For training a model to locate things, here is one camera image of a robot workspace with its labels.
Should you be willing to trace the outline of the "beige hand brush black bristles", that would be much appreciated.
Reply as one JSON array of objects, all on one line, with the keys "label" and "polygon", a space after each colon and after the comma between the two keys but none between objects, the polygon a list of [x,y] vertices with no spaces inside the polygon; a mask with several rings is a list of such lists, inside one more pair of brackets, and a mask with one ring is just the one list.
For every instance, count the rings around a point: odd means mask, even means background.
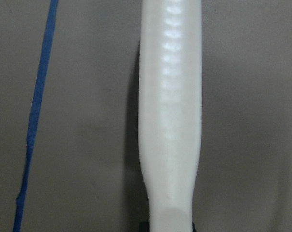
[{"label": "beige hand brush black bristles", "polygon": [[201,147],[202,4],[142,4],[138,144],[152,232],[190,232]]}]

